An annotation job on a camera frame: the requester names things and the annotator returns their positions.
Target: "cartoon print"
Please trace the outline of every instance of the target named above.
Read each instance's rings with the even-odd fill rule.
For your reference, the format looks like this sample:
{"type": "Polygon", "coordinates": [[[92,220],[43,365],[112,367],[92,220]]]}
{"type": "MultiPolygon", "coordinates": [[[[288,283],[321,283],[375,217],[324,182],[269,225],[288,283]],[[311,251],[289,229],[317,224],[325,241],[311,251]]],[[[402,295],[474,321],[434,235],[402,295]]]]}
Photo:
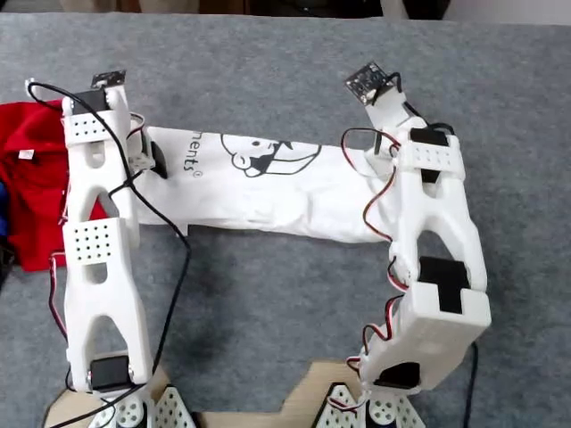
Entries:
{"type": "Polygon", "coordinates": [[[232,156],[232,165],[247,177],[264,174],[291,176],[304,170],[321,152],[315,144],[220,135],[222,146],[232,156]]]}

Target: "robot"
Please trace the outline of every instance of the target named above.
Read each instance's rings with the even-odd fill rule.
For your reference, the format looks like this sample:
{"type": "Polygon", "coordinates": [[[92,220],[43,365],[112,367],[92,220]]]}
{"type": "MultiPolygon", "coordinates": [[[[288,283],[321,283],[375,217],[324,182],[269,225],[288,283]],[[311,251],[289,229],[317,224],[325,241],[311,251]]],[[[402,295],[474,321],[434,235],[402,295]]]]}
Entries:
{"type": "MultiPolygon", "coordinates": [[[[68,265],[64,307],[73,386],[106,401],[92,412],[99,411],[95,420],[101,426],[107,412],[106,426],[111,428],[153,428],[166,425],[156,417],[145,386],[158,366],[164,337],[153,361],[145,309],[131,273],[130,253],[139,244],[135,198],[141,196],[133,180],[147,170],[167,178],[168,170],[160,141],[153,141],[144,123],[133,123],[124,82],[120,71],[95,76],[91,89],[80,94],[32,80],[28,90],[37,99],[44,89],[64,95],[62,123],[70,161],[63,226],[68,265]],[[112,202],[116,216],[89,220],[102,195],[112,202]],[[103,277],[97,272],[102,268],[103,277]],[[115,323],[126,350],[94,354],[93,332],[101,317],[115,323]]],[[[401,294],[386,303],[382,325],[363,328],[359,355],[347,360],[360,378],[359,399],[347,392],[341,399],[345,389],[334,385],[315,426],[424,426],[406,396],[438,385],[491,323],[484,257],[468,212],[459,139],[450,126],[428,124],[410,106],[398,73],[387,75],[372,62],[345,84],[372,122],[372,128],[353,131],[375,138],[365,158],[385,182],[363,219],[367,223],[368,209],[380,211],[387,228],[375,230],[390,243],[387,273],[401,294]],[[425,230],[443,240],[451,259],[418,256],[417,240],[425,230]],[[348,417],[341,423],[336,417],[334,424],[325,413],[348,417]]],[[[251,168],[239,166],[245,174],[251,168]]]]}

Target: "black cable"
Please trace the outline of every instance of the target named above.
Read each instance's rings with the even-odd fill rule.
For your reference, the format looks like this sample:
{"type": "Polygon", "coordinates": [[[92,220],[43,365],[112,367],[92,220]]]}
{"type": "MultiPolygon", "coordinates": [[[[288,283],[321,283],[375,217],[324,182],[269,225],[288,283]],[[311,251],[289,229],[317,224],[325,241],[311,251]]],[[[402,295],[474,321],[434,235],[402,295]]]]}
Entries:
{"type": "MultiPolygon", "coordinates": [[[[110,401],[107,399],[101,399],[102,402],[109,404],[110,401]]],[[[117,413],[117,408],[115,406],[113,406],[113,413],[112,415],[109,417],[109,419],[107,420],[107,422],[101,426],[99,426],[99,428],[105,428],[106,426],[109,426],[109,424],[111,423],[111,421],[113,420],[113,418],[115,417],[115,414],[117,413]]]]}
{"type": "MultiPolygon", "coordinates": [[[[186,237],[182,234],[182,232],[180,231],[180,229],[177,227],[177,225],[175,225],[169,218],[167,218],[164,214],[162,214],[159,210],[157,210],[140,192],[138,192],[138,190],[135,188],[135,184],[133,183],[133,179],[134,177],[131,176],[129,167],[128,167],[128,160],[127,160],[127,156],[125,155],[125,151],[123,150],[123,147],[121,145],[121,142],[119,140],[119,138],[115,135],[115,133],[113,132],[113,130],[111,129],[111,127],[107,124],[107,122],[105,122],[105,120],[97,113],[97,111],[95,111],[95,109],[93,109],[93,107],[91,107],[91,105],[89,105],[89,103],[86,103],[84,100],[82,100],[81,98],[79,98],[77,95],[66,91],[65,89],[62,89],[58,86],[54,86],[54,85],[50,85],[47,83],[40,83],[40,82],[30,82],[28,83],[28,93],[30,94],[30,96],[32,96],[32,98],[34,98],[37,102],[41,103],[42,105],[48,105],[49,107],[53,107],[49,104],[47,104],[46,102],[43,102],[43,100],[39,100],[38,98],[36,98],[33,95],[32,92],[32,88],[34,86],[39,86],[39,87],[43,87],[45,89],[49,89],[51,91],[54,91],[57,94],[63,95],[63,96],[67,96],[69,97],[71,100],[73,100],[75,103],[80,104],[84,109],[87,110],[87,112],[91,113],[95,119],[97,119],[97,121],[107,130],[107,132],[109,133],[109,135],[111,136],[112,140],[115,142],[115,144],[117,145],[117,149],[119,151],[119,155],[121,157],[121,163],[123,164],[123,168],[125,169],[125,174],[127,176],[127,180],[125,180],[125,182],[123,183],[123,185],[126,184],[127,187],[129,187],[131,189],[131,191],[135,194],[135,196],[139,199],[139,201],[141,201],[149,210],[151,210],[154,214],[156,214],[162,221],[164,221],[167,225],[170,226],[170,228],[173,229],[173,231],[175,232],[175,234],[178,236],[178,238],[180,239],[180,241],[183,243],[183,245],[185,246],[186,249],[186,255],[185,255],[185,261],[183,262],[183,267],[180,273],[180,276],[178,277],[177,280],[177,284],[175,285],[175,290],[172,293],[172,298],[170,301],[170,305],[169,305],[169,310],[167,312],[167,316],[165,317],[165,321],[164,321],[164,325],[162,328],[162,333],[161,333],[161,338],[159,340],[159,346],[157,348],[157,351],[154,355],[154,361],[153,361],[153,374],[156,371],[160,361],[161,361],[161,356],[162,356],[162,352],[164,349],[164,344],[166,342],[167,339],[167,334],[169,332],[169,327],[170,327],[170,321],[172,320],[172,316],[174,314],[174,309],[177,305],[177,300],[178,300],[178,296],[180,294],[180,290],[182,289],[182,284],[185,280],[186,277],[186,272],[188,270],[188,265],[190,263],[190,258],[191,258],[191,248],[190,248],[190,244],[188,243],[188,241],[186,240],[186,237]]],[[[71,418],[65,422],[62,422],[60,424],[56,424],[54,426],[52,426],[51,428],[63,428],[64,426],[68,426],[71,424],[75,424],[78,421],[82,421],[84,419],[87,419],[90,416],[95,416],[97,413],[105,410],[106,408],[109,408],[111,406],[114,406],[115,404],[117,404],[119,401],[121,401],[122,399],[125,399],[128,395],[132,394],[135,391],[140,390],[141,388],[143,388],[145,386],[144,383],[139,384],[134,386],[133,388],[131,388],[130,390],[122,393],[119,397],[117,397],[116,399],[109,401],[107,404],[98,407],[90,412],[87,412],[83,415],[80,416],[76,416],[74,418],[71,418]]]]}
{"type": "Polygon", "coordinates": [[[404,106],[405,106],[407,109],[409,109],[409,111],[410,111],[412,114],[414,114],[415,116],[419,116],[424,122],[426,122],[426,119],[424,118],[424,116],[423,116],[422,114],[420,114],[420,112],[419,112],[417,109],[415,109],[415,108],[412,106],[411,103],[409,103],[408,101],[405,101],[405,102],[404,102],[404,106]]]}
{"type": "Polygon", "coordinates": [[[466,393],[466,406],[464,407],[464,423],[463,428],[469,428],[470,416],[472,414],[472,398],[474,397],[474,387],[476,385],[476,376],[478,374],[478,345],[472,343],[472,372],[470,374],[470,382],[468,384],[468,392],[466,393]]]}
{"type": "Polygon", "coordinates": [[[114,194],[116,194],[119,190],[124,189],[125,187],[130,187],[130,184],[133,183],[137,177],[139,177],[141,174],[143,174],[145,172],[144,169],[141,169],[140,171],[138,171],[136,174],[134,174],[132,177],[128,178],[127,180],[125,180],[123,182],[122,185],[118,185],[117,187],[115,187],[114,189],[112,189],[108,195],[110,198],[113,197],[114,194]]]}
{"type": "Polygon", "coordinates": [[[444,130],[450,132],[453,136],[456,135],[456,132],[454,132],[454,128],[452,127],[452,125],[449,125],[449,124],[444,123],[444,122],[431,123],[430,125],[428,125],[428,127],[430,129],[444,129],[444,130]]]}
{"type": "MultiPolygon", "coordinates": [[[[377,88],[377,90],[375,91],[375,93],[373,95],[371,105],[375,105],[378,97],[381,95],[383,88],[385,88],[386,85],[388,85],[393,80],[396,80],[397,90],[399,92],[402,92],[402,76],[401,76],[401,73],[399,73],[398,71],[395,71],[394,73],[387,75],[386,78],[383,80],[383,82],[379,85],[379,87],[377,88]]],[[[420,111],[418,111],[415,107],[413,107],[413,105],[411,103],[409,103],[408,101],[405,101],[403,105],[406,107],[406,109],[408,111],[410,111],[415,116],[419,116],[424,122],[426,122],[428,124],[428,121],[425,119],[425,117],[420,113],[420,111]]],[[[444,130],[450,132],[453,136],[456,135],[456,133],[454,132],[454,128],[451,125],[444,123],[444,122],[430,123],[427,125],[427,127],[430,129],[444,129],[444,130]]]]}
{"type": "Polygon", "coordinates": [[[68,366],[68,373],[65,374],[65,389],[69,392],[77,392],[75,388],[70,385],[71,365],[68,366]]]}

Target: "white cloth bag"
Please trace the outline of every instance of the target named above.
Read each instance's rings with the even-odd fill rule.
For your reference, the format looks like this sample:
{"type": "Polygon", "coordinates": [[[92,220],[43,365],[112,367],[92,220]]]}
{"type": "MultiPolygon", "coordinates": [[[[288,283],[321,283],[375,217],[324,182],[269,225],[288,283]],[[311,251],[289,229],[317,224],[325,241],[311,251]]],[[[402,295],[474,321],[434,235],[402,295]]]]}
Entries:
{"type": "MultiPolygon", "coordinates": [[[[149,128],[166,159],[169,179],[145,172],[139,191],[168,218],[186,225],[258,229],[330,239],[377,242],[362,220],[367,202],[383,187],[353,170],[338,147],[149,128]]],[[[371,174],[364,152],[349,151],[371,174]]],[[[386,230],[378,209],[369,221],[386,230]]],[[[139,221],[161,224],[142,204],[139,221]]]]}

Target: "red cloth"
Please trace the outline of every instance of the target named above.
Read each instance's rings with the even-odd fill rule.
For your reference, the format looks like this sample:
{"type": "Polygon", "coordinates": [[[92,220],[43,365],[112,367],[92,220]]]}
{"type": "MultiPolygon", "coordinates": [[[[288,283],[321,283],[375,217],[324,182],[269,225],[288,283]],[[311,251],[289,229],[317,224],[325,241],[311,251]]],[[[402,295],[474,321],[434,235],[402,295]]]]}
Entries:
{"type": "MultiPolygon", "coordinates": [[[[0,180],[9,195],[8,241],[27,271],[48,269],[52,251],[63,249],[58,221],[69,168],[61,117],[37,103],[0,104],[0,180]],[[18,158],[20,150],[30,149],[31,160],[18,158]]],[[[96,204],[92,219],[105,217],[96,204]]]]}

